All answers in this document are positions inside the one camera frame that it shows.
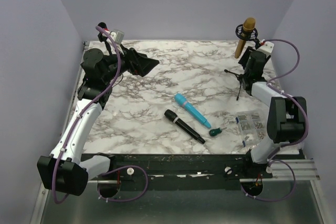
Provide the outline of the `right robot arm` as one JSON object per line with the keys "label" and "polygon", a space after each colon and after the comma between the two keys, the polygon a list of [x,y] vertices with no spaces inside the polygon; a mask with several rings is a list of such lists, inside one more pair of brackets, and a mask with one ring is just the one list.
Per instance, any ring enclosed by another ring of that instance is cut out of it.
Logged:
{"label": "right robot arm", "polygon": [[307,104],[303,97],[292,97],[276,89],[263,77],[271,51],[247,47],[239,64],[244,91],[268,106],[267,136],[250,151],[251,159],[241,165],[249,178],[260,172],[260,164],[269,162],[283,147],[302,142],[308,134]]}

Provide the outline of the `blue microphone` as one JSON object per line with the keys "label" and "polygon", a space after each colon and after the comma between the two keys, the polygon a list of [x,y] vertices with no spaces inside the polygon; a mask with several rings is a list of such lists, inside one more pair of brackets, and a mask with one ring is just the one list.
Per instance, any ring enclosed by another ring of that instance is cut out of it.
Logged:
{"label": "blue microphone", "polygon": [[177,93],[174,96],[174,100],[178,105],[183,107],[194,119],[196,119],[201,125],[205,126],[208,129],[211,128],[211,124],[208,122],[208,120],[196,108],[194,108],[182,94]]}

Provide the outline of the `black microphone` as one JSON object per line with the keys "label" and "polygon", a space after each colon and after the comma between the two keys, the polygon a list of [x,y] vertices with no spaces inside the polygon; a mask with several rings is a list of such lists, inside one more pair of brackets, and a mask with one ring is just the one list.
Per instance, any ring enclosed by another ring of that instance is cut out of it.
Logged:
{"label": "black microphone", "polygon": [[167,109],[164,112],[164,116],[177,125],[179,128],[181,128],[185,133],[187,133],[190,137],[193,139],[199,141],[201,144],[205,144],[205,140],[188,124],[186,124],[182,119],[179,118],[179,116],[173,112],[172,110]]}

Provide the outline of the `gold microphone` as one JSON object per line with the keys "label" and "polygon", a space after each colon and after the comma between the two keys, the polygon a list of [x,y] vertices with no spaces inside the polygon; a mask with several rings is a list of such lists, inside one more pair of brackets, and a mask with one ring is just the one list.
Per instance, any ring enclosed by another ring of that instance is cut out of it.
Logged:
{"label": "gold microphone", "polygon": [[238,59],[242,54],[243,48],[251,38],[252,33],[254,32],[256,26],[256,20],[253,17],[248,17],[241,25],[238,25],[236,28],[236,36],[239,38],[234,57]]}

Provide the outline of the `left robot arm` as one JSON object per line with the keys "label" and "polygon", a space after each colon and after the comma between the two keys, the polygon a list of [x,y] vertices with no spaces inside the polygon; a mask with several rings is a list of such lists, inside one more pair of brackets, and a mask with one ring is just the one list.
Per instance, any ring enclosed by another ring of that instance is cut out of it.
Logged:
{"label": "left robot arm", "polygon": [[122,47],[120,53],[110,56],[97,48],[84,53],[81,67],[85,75],[78,89],[73,116],[55,148],[48,156],[41,156],[37,161],[37,169],[46,189],[79,196],[88,181],[96,176],[112,179],[116,175],[116,166],[108,155],[96,154],[82,161],[83,147],[107,104],[117,78],[126,71],[144,77],[159,63],[134,48]]}

